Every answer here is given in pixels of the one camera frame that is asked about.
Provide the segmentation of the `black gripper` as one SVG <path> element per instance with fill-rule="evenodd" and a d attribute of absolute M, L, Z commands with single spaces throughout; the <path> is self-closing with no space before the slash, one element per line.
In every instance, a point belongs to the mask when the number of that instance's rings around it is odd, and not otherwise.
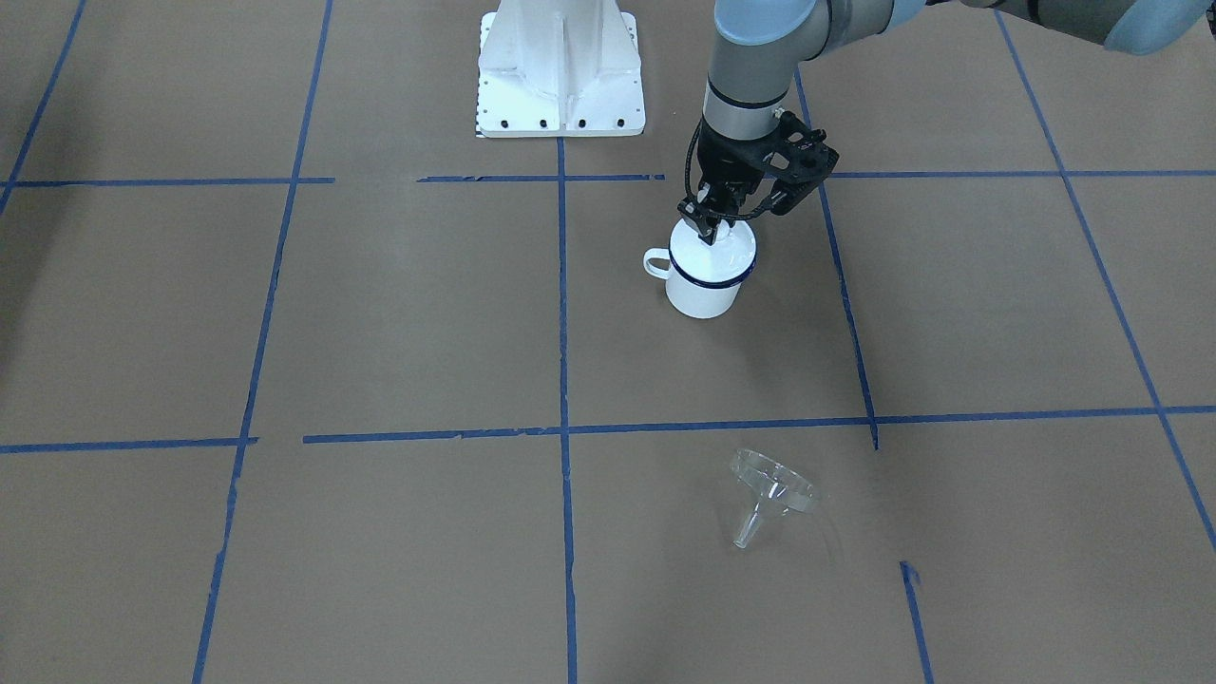
<path fill-rule="evenodd" d="M 705 245 L 733 228 L 739 214 L 789 213 L 788 170 L 772 164 L 776 155 L 788 158 L 789 120 L 772 120 L 771 131 L 748 140 L 730 138 L 711 122 L 699 120 L 686 153 L 686 198 L 677 204 L 681 219 Z M 743 204 L 759 190 L 765 176 L 773 186 L 755 208 Z"/>

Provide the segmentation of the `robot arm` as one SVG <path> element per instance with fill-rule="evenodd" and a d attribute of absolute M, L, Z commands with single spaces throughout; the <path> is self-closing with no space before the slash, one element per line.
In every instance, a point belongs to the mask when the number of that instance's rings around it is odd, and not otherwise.
<path fill-rule="evenodd" d="M 837 152 L 783 107 L 799 66 L 907 26 L 925 1 L 717 1 L 702 117 L 680 215 L 706 245 L 734 222 L 782 215 L 824 183 Z M 976 1 L 987 10 L 1118 54 L 1169 47 L 1207 1 Z"/>

